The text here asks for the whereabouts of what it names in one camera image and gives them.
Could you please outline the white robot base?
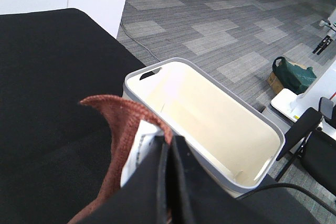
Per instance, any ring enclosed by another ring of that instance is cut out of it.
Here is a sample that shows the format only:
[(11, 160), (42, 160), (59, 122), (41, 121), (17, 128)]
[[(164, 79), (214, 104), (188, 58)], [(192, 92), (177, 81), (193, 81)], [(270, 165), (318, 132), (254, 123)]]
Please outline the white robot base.
[(335, 61), (302, 94), (296, 95), (289, 89), (282, 89), (263, 110), (262, 114), (275, 122), (282, 120), (292, 125), (303, 112), (313, 107), (318, 109), (321, 97), (329, 99), (335, 106)]

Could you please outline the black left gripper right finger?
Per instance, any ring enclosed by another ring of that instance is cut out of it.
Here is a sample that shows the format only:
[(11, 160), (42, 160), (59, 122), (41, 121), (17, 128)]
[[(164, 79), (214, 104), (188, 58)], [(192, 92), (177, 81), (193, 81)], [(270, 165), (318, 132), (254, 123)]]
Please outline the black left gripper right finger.
[(206, 172), (182, 136), (170, 145), (167, 196), (173, 223), (317, 223), (288, 191), (267, 176), (265, 189), (236, 199)]

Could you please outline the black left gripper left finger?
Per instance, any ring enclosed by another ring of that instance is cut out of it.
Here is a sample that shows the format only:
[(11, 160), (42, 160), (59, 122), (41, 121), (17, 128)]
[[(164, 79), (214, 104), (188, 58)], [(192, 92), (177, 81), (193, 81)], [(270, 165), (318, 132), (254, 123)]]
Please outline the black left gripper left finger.
[(168, 145), (156, 136), (126, 184), (80, 223), (166, 223)]

